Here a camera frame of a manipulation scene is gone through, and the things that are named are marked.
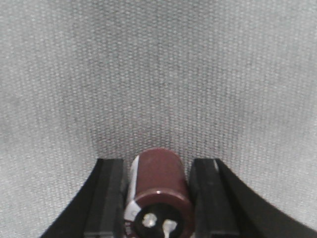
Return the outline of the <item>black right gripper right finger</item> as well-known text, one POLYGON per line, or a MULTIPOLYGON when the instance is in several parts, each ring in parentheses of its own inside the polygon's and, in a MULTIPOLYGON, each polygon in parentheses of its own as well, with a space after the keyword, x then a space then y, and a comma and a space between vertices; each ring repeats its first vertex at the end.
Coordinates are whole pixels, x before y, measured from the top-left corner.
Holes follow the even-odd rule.
POLYGON ((190 170, 197 238, 315 238, 243 183, 220 159, 196 158, 190 170))

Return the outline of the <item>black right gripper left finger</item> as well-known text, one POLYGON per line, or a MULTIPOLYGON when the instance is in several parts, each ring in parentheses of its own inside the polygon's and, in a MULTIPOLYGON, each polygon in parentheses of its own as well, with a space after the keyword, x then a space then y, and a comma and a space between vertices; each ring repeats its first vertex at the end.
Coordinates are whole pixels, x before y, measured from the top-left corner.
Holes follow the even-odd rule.
POLYGON ((126 188, 124 160, 97 159, 84 185, 42 237, 124 237, 126 188))

